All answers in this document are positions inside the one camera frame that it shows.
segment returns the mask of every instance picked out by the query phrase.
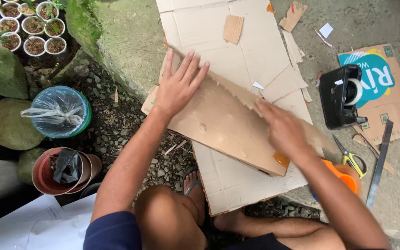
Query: yellow scissors handle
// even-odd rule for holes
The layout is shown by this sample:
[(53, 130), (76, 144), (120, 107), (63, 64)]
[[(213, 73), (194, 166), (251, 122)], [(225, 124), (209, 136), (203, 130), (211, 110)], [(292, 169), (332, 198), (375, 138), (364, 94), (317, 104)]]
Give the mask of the yellow scissors handle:
[[(357, 164), (357, 162), (354, 160), (354, 158), (359, 159), (359, 161), (362, 162), (364, 171), (362, 171), (359, 167), (359, 165)], [(358, 156), (357, 154), (353, 154), (353, 153), (348, 153), (348, 156), (344, 155), (344, 160), (342, 161), (342, 164), (346, 165), (348, 162), (348, 165), (352, 168), (354, 168), (356, 170), (356, 172), (359, 174), (359, 177), (362, 178), (365, 176), (365, 174), (367, 174), (368, 168), (367, 168), (367, 164), (365, 163), (364, 159), (362, 159), (362, 157)]]

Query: hand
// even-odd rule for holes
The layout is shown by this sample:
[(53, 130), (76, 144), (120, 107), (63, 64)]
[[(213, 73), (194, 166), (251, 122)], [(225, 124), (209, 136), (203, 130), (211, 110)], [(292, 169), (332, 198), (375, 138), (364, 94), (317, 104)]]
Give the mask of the hand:
[(194, 52), (189, 52), (177, 72), (172, 74), (173, 57), (174, 51), (169, 50), (163, 79), (160, 82), (154, 105), (154, 108), (167, 114), (169, 119), (185, 108), (208, 73), (210, 66), (209, 61), (205, 62), (195, 76), (200, 63), (200, 55), (194, 56)]
[(311, 148), (299, 119), (264, 99), (259, 99), (256, 105), (269, 124), (269, 142), (276, 150), (294, 162)]

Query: blue logo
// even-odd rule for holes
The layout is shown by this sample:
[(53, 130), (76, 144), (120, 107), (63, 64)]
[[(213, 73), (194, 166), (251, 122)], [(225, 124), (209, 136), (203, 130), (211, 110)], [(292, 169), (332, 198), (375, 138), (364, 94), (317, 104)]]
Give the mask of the blue logo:
[(362, 69), (360, 83), (364, 87), (362, 97), (356, 103), (356, 108), (361, 108), (369, 100), (376, 100), (383, 94), (390, 94), (395, 80), (391, 74), (390, 66), (380, 51), (376, 48), (367, 52), (354, 52), (339, 56), (341, 66), (356, 64)]

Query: tape roll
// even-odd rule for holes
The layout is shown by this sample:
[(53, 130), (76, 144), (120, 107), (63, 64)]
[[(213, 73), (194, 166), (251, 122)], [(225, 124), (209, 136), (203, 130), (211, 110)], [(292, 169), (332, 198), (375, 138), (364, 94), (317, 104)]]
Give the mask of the tape roll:
[(364, 90), (364, 88), (362, 87), (362, 84), (360, 84), (360, 81), (356, 78), (348, 78), (348, 81), (354, 83), (354, 85), (356, 85), (356, 96), (354, 97), (354, 99), (348, 103), (345, 103), (345, 106), (351, 106), (351, 105), (355, 105), (359, 100), (360, 97), (362, 96), (362, 92)]

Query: leg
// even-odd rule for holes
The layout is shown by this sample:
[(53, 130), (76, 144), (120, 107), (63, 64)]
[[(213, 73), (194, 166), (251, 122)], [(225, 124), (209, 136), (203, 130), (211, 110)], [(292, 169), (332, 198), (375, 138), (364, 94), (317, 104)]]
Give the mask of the leg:
[(217, 216), (214, 225), (246, 237), (273, 233), (280, 243), (293, 250), (345, 249), (332, 228), (307, 219), (253, 218), (240, 209)]
[[(193, 172), (184, 189), (197, 179)], [(205, 196), (194, 186), (189, 196), (174, 193), (165, 185), (147, 188), (138, 197), (134, 214), (145, 249), (205, 249), (207, 240), (197, 225), (204, 221)]]

